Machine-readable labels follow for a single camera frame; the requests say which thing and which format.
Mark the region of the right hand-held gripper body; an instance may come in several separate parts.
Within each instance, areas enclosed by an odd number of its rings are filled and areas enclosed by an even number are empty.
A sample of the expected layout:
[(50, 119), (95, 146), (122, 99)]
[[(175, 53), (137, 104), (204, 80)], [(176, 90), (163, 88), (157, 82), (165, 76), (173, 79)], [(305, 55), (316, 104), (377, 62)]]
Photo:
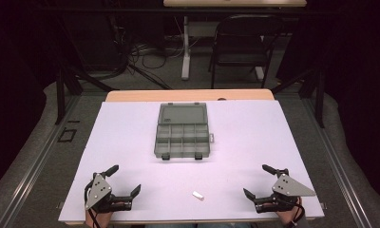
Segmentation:
[(290, 211), (300, 197), (313, 197), (315, 191), (289, 176), (288, 169), (277, 169), (277, 180), (272, 186), (273, 194), (256, 199), (258, 213)]

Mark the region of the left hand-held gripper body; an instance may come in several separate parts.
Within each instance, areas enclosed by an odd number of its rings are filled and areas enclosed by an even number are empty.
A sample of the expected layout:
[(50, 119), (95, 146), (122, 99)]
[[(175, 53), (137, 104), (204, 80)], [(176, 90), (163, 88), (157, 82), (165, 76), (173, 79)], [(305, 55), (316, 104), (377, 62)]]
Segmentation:
[(96, 213), (130, 211), (133, 198), (113, 195), (112, 187), (106, 181), (107, 177), (110, 177), (110, 174), (106, 172), (94, 174), (92, 181), (85, 188), (85, 209)]

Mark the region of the grey clear compartment organizer box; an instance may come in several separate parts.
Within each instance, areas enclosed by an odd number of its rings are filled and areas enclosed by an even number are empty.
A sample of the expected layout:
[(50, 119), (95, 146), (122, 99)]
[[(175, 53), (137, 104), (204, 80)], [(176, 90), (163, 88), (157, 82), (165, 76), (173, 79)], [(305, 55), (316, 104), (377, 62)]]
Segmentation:
[(206, 103), (161, 104), (154, 145), (157, 158), (202, 160), (210, 155), (210, 142)]

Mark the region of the person's left hand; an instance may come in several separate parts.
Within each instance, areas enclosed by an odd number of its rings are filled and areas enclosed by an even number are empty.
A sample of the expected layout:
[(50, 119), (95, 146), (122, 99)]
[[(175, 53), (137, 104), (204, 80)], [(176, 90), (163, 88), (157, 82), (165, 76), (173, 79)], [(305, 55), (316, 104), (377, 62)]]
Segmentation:
[(112, 212), (96, 214), (92, 210), (87, 210), (85, 212), (85, 224), (89, 228), (107, 228), (112, 215)]

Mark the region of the person's right hand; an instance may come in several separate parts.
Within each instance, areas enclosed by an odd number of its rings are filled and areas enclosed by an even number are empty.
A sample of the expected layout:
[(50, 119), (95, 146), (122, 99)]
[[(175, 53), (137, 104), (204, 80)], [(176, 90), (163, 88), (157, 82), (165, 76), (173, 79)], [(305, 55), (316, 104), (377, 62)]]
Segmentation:
[(295, 226), (297, 224), (297, 221), (302, 216), (301, 205), (302, 199), (298, 198), (296, 205), (290, 211), (276, 212), (283, 226), (289, 227), (290, 225)]

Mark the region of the white board table cover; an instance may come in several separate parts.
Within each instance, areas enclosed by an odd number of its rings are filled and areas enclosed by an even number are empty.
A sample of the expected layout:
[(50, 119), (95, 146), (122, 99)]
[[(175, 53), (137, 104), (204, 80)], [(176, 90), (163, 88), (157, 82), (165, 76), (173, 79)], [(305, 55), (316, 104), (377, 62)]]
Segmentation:
[[(292, 178), (312, 184), (283, 110), (277, 101), (210, 101), (208, 123), (214, 135), (208, 158), (164, 161), (154, 154), (160, 106), (157, 103), (102, 104), (59, 220), (85, 219), (84, 189), (93, 173), (118, 164), (107, 182), (117, 196), (139, 184), (130, 211), (113, 221), (206, 222), (274, 219), (257, 213), (243, 192), (268, 197), (276, 177), (262, 164), (288, 169)], [(197, 191), (204, 200), (195, 198)]]

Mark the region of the black metal stand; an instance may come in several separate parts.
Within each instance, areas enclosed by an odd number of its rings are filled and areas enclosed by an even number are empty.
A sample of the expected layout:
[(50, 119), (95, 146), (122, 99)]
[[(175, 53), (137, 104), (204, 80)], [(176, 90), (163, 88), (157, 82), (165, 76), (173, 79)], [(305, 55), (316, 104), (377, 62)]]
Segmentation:
[(111, 86), (102, 83), (101, 81), (95, 79), (76, 66), (61, 65), (56, 80), (56, 124), (59, 124), (67, 114), (65, 89), (67, 89), (73, 96), (80, 96), (84, 92), (84, 89), (79, 83), (80, 79), (89, 82), (90, 84), (100, 88), (105, 92), (113, 91), (113, 88)]
[(323, 123), (323, 103), (325, 92), (325, 73), (318, 68), (309, 68), (301, 74), (293, 77), (291, 80), (281, 83), (271, 89), (273, 94), (284, 90), (285, 88), (293, 85), (297, 81), (302, 80), (302, 86), (298, 90), (298, 96), (301, 99), (308, 99), (314, 96), (314, 118), (321, 128), (324, 128)]

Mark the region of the wooden table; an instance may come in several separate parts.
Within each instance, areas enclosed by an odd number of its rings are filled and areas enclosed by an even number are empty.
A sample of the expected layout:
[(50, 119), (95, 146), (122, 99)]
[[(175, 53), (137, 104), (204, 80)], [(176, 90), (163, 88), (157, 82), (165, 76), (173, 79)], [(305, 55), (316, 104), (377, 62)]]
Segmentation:
[(198, 102), (275, 99), (270, 89), (120, 90), (107, 94), (107, 102)]

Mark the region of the black folding chair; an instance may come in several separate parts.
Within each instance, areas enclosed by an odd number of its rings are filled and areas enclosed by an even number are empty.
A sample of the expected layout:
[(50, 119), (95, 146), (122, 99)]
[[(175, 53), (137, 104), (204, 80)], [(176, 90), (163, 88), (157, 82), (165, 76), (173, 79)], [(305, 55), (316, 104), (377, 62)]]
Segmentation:
[(268, 14), (237, 14), (219, 22), (209, 64), (211, 87), (215, 87), (216, 66), (220, 66), (262, 67), (264, 88), (275, 42), (283, 28), (282, 18)]

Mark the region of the white-legged desk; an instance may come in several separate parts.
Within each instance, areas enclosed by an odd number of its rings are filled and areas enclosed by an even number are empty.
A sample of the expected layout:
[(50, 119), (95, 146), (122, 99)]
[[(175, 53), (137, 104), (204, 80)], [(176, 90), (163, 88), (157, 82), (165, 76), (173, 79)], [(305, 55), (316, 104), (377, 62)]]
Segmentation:
[[(163, 0), (163, 5), (176, 10), (218, 9), (257, 9), (257, 8), (304, 8), (306, 0)], [(181, 78), (186, 81), (190, 77), (191, 52), (189, 39), (191, 37), (213, 37), (216, 21), (192, 22), (188, 16), (183, 17), (183, 61)]]

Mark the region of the metal floor rail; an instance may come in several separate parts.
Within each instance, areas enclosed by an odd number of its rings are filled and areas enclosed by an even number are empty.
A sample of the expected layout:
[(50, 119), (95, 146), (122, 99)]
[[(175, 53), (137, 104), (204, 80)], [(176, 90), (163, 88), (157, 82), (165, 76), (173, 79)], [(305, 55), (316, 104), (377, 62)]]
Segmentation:
[(86, 140), (80, 97), (53, 121), (53, 105), (0, 181), (0, 228), (67, 228), (59, 220)]
[(313, 102), (309, 99), (302, 99), (302, 103), (308, 113), (309, 118), (313, 121), (314, 128), (319, 135), (320, 140), (323, 142), (328, 163), (331, 167), (332, 173), (337, 181), (340, 191), (347, 203), (352, 217), (357, 225), (357, 228), (372, 228), (371, 222), (363, 208), (363, 205), (357, 194), (352, 187), (352, 183), (345, 172), (341, 161), (336, 155), (333, 144), (324, 128), (317, 122), (314, 114)]

